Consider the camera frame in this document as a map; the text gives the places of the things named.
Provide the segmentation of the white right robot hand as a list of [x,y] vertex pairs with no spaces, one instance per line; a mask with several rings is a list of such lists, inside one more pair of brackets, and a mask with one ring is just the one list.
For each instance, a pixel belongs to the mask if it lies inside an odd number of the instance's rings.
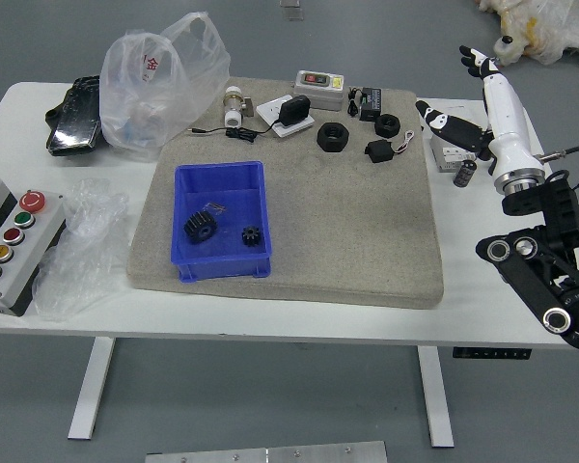
[[427,126],[434,135],[464,150],[490,151],[496,159],[492,176],[502,185],[515,180],[544,182],[544,169],[531,153],[528,125],[514,88],[493,59],[464,45],[459,51],[468,73],[482,80],[487,128],[442,113],[419,100],[416,108]]

